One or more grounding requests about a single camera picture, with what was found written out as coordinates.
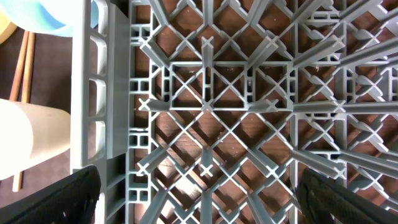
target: black object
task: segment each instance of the black object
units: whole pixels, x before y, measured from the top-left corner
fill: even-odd
[[[296,196],[309,224],[398,223],[398,217],[356,195],[332,179],[313,170],[304,170]]]
[[[88,166],[0,209],[0,223],[91,223],[101,180]]]

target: white cylinder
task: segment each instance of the white cylinder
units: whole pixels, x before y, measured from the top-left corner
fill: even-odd
[[[0,99],[0,180],[70,148],[70,115]]]

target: plastic grid base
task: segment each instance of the plastic grid base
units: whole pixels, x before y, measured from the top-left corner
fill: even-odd
[[[398,36],[398,9],[387,11],[381,6],[382,0],[358,0],[350,7],[346,7],[346,1],[333,2],[324,1],[305,1],[300,7],[298,1],[292,1],[291,6],[287,6],[284,0],[254,0],[248,11],[241,6],[238,0],[224,0],[221,6],[213,10],[213,1],[202,1],[202,9],[192,0],[181,0],[176,9],[167,14],[162,1],[131,1],[130,20],[131,20],[131,47],[139,47],[149,58],[150,68],[148,78],[130,78],[130,97],[136,95],[147,95],[147,99],[140,98],[140,104],[135,105],[139,110],[149,111],[149,122],[147,128],[132,127],[129,130],[130,145],[126,156],[126,183],[128,191],[126,192],[126,223],[131,223],[131,216],[127,213],[131,211],[130,206],[134,203],[146,203],[148,208],[141,218],[140,223],[155,223],[166,204],[170,202],[174,208],[174,214],[178,222],[181,223],[213,223],[212,207],[215,207],[222,219],[226,223],[234,223],[238,220],[241,210],[248,206],[257,223],[281,223],[286,218],[290,223],[298,223],[298,214],[300,206],[294,194],[294,188],[299,181],[298,164],[302,163],[317,172],[338,180],[338,182],[353,192],[359,189],[364,190],[370,187],[375,188],[387,200],[381,205],[386,210],[398,210],[398,198],[388,195],[378,180],[387,175],[398,179],[398,153],[397,144],[391,144],[387,147],[378,131],[383,126],[383,121],[391,115],[398,119],[398,103],[396,102],[398,92],[397,77],[397,57],[390,57],[398,50],[398,38],[392,38],[385,42],[380,42],[377,37],[384,29],[388,29],[395,36]],[[259,25],[259,20],[264,11],[271,4],[275,4],[289,19],[290,25],[276,36],[271,31],[266,30]],[[150,24],[136,24],[134,12],[135,6],[150,5],[151,16]],[[196,31],[191,32],[184,37],[170,21],[179,14],[185,7],[190,7],[202,19],[203,24]],[[247,24],[230,36],[220,30],[214,23],[215,18],[225,7],[231,7]],[[365,12],[370,12],[380,25],[372,32],[358,30],[351,22]],[[214,39],[201,39],[201,53],[191,43],[203,29],[210,26],[217,34],[222,37],[226,43],[214,54]],[[156,44],[155,38],[159,32],[168,27],[177,35],[181,43],[175,49],[175,52],[167,57],[161,48]],[[248,28],[253,28],[263,41],[251,55],[246,55],[236,39]],[[329,27],[327,34],[322,34],[317,30],[311,30],[309,27]],[[309,50],[299,53],[299,29],[304,31],[317,44]],[[287,32],[292,37],[292,52],[279,39]],[[361,41],[357,49],[347,55],[347,35],[351,33]],[[192,62],[176,62],[176,56],[188,47],[200,59]],[[244,61],[242,62],[222,62],[218,57],[231,47],[238,53]],[[279,54],[284,61],[267,60],[272,54]],[[215,66],[218,67],[242,67],[243,72],[233,81],[229,81],[220,74]],[[176,67],[200,67],[199,71],[192,74],[187,80],[183,81],[176,75]],[[280,80],[264,73],[260,67],[282,67],[284,75]],[[320,67],[334,67],[335,69],[324,79],[318,78],[307,71],[307,67],[313,67],[317,70]],[[359,75],[356,67],[377,67],[377,73],[372,78]],[[210,68],[210,74],[206,74],[206,69]],[[134,71],[134,64],[131,64],[130,70]],[[256,100],[256,73],[274,88],[264,96]],[[161,98],[156,97],[155,79],[157,76],[162,78]],[[202,94],[197,95],[190,84],[199,76],[203,77],[201,86]],[[214,77],[219,77],[228,87],[219,95],[214,94]],[[304,76],[315,86],[311,94],[299,102],[298,90],[299,76]],[[240,78],[244,79],[244,91],[241,93],[234,86],[234,83]],[[178,90],[174,88],[174,80],[178,80],[182,87]],[[335,82],[333,91],[328,85]],[[174,101],[182,91],[188,90],[196,100],[201,104],[199,107],[181,107],[175,106]],[[243,107],[226,108],[217,107],[215,103],[227,91],[232,90],[243,102]],[[282,101],[269,100],[268,96],[272,91],[276,91]],[[312,97],[322,94],[326,101],[312,101]],[[364,95],[370,95],[374,102],[357,103],[358,99]],[[187,125],[181,124],[171,111],[198,111],[196,117]],[[215,111],[243,111],[243,115],[232,126],[228,126],[217,116]],[[261,114],[288,112],[277,124],[272,125]],[[162,113],[168,114],[181,129],[177,136],[167,142],[166,146],[161,146],[155,139],[155,120]],[[195,122],[199,120],[204,113],[211,113],[215,119],[227,130],[210,147],[203,146],[195,136],[188,130]],[[248,147],[239,136],[234,133],[234,129],[249,114],[255,114],[269,129],[264,137],[254,146]],[[355,114],[378,114],[371,124],[358,121]],[[299,121],[307,122],[313,129],[313,133],[304,143],[299,144],[298,125]],[[287,139],[280,130],[290,123],[290,138]],[[354,126],[361,132],[356,138],[348,142],[347,127]],[[331,128],[335,129],[335,136],[329,134]],[[175,158],[167,151],[169,147],[175,144],[178,139],[186,134],[198,147],[201,148],[201,156],[187,169],[178,164]],[[223,161],[213,157],[213,148],[228,136],[232,135],[245,150],[245,155],[228,170],[223,166]],[[277,165],[272,159],[262,153],[259,148],[268,140],[277,136],[283,144],[290,149],[290,156],[282,165]],[[311,149],[311,143],[324,139],[332,150]],[[354,152],[353,149],[360,143],[370,142],[379,152],[378,157]],[[148,155],[140,161],[133,161],[134,150],[147,149]],[[165,159],[172,162],[175,169],[180,174],[179,178],[169,187],[165,188],[157,179],[154,178],[154,170]],[[256,189],[245,189],[234,175],[240,170],[241,166],[250,160],[258,170],[267,177],[266,181]],[[347,163],[351,164],[359,172],[360,178],[348,183],[347,181]],[[190,172],[198,166],[201,175],[212,176],[214,165],[218,166],[223,175],[215,184],[203,189],[191,176]],[[291,186],[286,186],[281,177],[289,172]],[[135,182],[133,175],[147,179],[147,184]],[[201,197],[189,209],[183,209],[171,190],[179,181],[188,180],[197,190]],[[212,199],[212,193],[222,187],[228,181],[232,181],[245,194],[244,199],[236,209],[226,213],[221,206]],[[273,215],[270,215],[262,205],[258,193],[266,187],[279,183],[290,195],[290,200]],[[195,210],[200,211],[200,218],[194,216]]]

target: light blue plastic object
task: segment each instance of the light blue plastic object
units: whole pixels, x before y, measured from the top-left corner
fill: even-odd
[[[0,7],[15,25],[25,30],[38,34],[71,37],[74,20],[73,2],[71,0],[53,0],[53,3],[41,0],[0,0]],[[98,6],[92,1],[90,25],[95,27],[97,24]]]

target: dish rack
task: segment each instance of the dish rack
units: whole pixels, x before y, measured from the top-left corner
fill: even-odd
[[[376,189],[386,200],[381,207],[398,211],[398,198],[389,195],[378,182],[386,175],[398,179],[398,145],[396,142],[386,146],[378,131],[383,121],[390,117],[398,120],[398,58],[393,54],[398,51],[398,9],[386,10],[382,0],[358,0],[347,6],[346,0],[335,1],[306,0],[254,0],[249,9],[245,9],[239,0],[223,0],[217,9],[214,1],[202,1],[201,6],[194,0],[180,0],[177,7],[168,14],[163,1],[130,0],[129,18],[108,0],[95,0],[99,9],[98,29],[90,27],[90,0],[78,1],[76,6],[76,26],[73,35],[73,68],[72,68],[72,133],[71,133],[71,172],[88,165],[95,165],[101,176],[101,195],[97,203],[95,220],[97,223],[133,223],[130,214],[134,204],[144,203],[146,212],[140,223],[155,223],[166,203],[171,203],[173,212],[180,223],[213,223],[223,220],[226,223],[239,221],[239,214],[249,207],[256,223],[298,223],[300,205],[294,194],[299,182],[299,164],[305,164],[315,171],[333,179],[353,192]],[[135,7],[150,5],[150,22],[137,24]],[[264,13],[271,5],[279,8],[290,20],[289,26],[275,35],[259,24]],[[203,24],[187,36],[182,35],[170,21],[184,8],[189,7],[202,19]],[[213,19],[226,7],[232,8],[246,25],[233,35],[220,29]],[[364,14],[370,13],[380,23],[377,29],[370,31],[357,29],[352,22]],[[155,39],[159,32],[168,27],[179,37],[181,43],[171,56],[166,56]],[[216,52],[214,38],[201,38],[201,47],[197,49],[192,40],[205,28],[211,27],[225,44]],[[329,27],[327,33],[317,30]],[[263,40],[252,54],[246,55],[236,39],[248,28],[254,29]],[[314,45],[304,52],[299,52],[299,30],[305,32]],[[377,37],[388,30],[395,37],[381,42]],[[290,49],[280,37],[289,33]],[[361,41],[352,53],[348,53],[348,36],[353,35]],[[90,70],[90,40],[97,46],[97,70]],[[176,56],[188,47],[198,58],[197,61],[176,61]],[[149,77],[134,76],[134,51],[140,48],[149,58]],[[219,61],[218,57],[228,48],[232,48],[243,61]],[[283,60],[271,60],[277,54]],[[182,80],[175,73],[176,68],[198,67],[188,80]],[[215,67],[241,67],[238,78],[230,81],[228,74],[221,74]],[[280,80],[274,80],[261,67],[280,67],[283,71]],[[326,78],[319,78],[308,72],[332,67],[333,71]],[[372,78],[357,74],[358,67],[377,67]],[[256,97],[256,76],[273,85],[272,91],[282,100],[270,99],[268,94]],[[299,100],[299,76],[303,76],[315,86],[309,97]],[[155,93],[155,78],[161,77],[161,93]],[[201,95],[195,93],[190,84],[198,77],[203,78]],[[227,88],[215,95],[214,78],[220,78]],[[243,80],[243,91],[234,86],[239,79]],[[174,80],[181,83],[176,90]],[[96,114],[88,114],[89,82],[96,84]],[[183,90],[189,91],[200,106],[176,106],[174,101]],[[242,107],[218,107],[215,103],[227,90],[234,92],[243,102]],[[313,96],[323,95],[325,100],[312,100]],[[134,105],[130,99],[135,95],[146,95],[140,98],[140,104]],[[372,101],[362,102],[360,98],[369,95]],[[132,124],[134,110],[148,111],[149,119],[145,128]],[[187,124],[178,121],[171,111],[197,111],[195,118]],[[217,111],[242,111],[243,115],[233,125],[227,125],[216,114]],[[286,112],[277,124],[268,122],[262,114]],[[173,118],[180,132],[166,145],[161,145],[155,138],[155,120],[161,114]],[[222,124],[226,132],[211,146],[204,146],[190,132],[189,128],[205,113],[211,114]],[[256,115],[268,128],[264,137],[254,147],[249,147],[235,134],[234,129],[248,115]],[[376,118],[366,124],[355,117],[357,114],[376,114]],[[308,123],[315,132],[299,144],[300,122]],[[89,124],[95,123],[96,153],[89,156]],[[289,123],[289,136],[282,134],[282,129]],[[348,126],[354,126],[360,133],[351,141],[347,138]],[[181,135],[187,135],[201,149],[201,156],[188,166],[182,167],[169,153],[168,149],[178,141]],[[219,160],[213,148],[232,135],[247,151],[235,165],[228,169]],[[282,163],[275,163],[264,154],[261,146],[272,138],[279,138],[289,150],[289,157]],[[310,145],[322,139],[331,149],[314,149]],[[380,153],[377,156],[356,152],[357,145],[369,142]],[[134,151],[147,150],[147,156],[134,161]],[[179,173],[174,184],[165,187],[154,177],[156,167],[165,159],[171,161]],[[255,189],[248,189],[240,184],[234,176],[241,166],[250,161],[266,180]],[[354,181],[347,179],[347,167],[350,164],[359,173]],[[223,175],[207,188],[199,185],[191,176],[191,171],[199,167],[200,176],[212,176],[213,169]],[[290,186],[281,181],[288,175]],[[180,181],[192,184],[200,192],[195,203],[183,209],[171,193]],[[232,181],[246,198],[228,213],[212,198],[214,191],[225,183]],[[273,184],[280,184],[288,193],[289,200],[279,211],[269,213],[263,206],[258,193]],[[212,209],[220,215],[213,219]]]

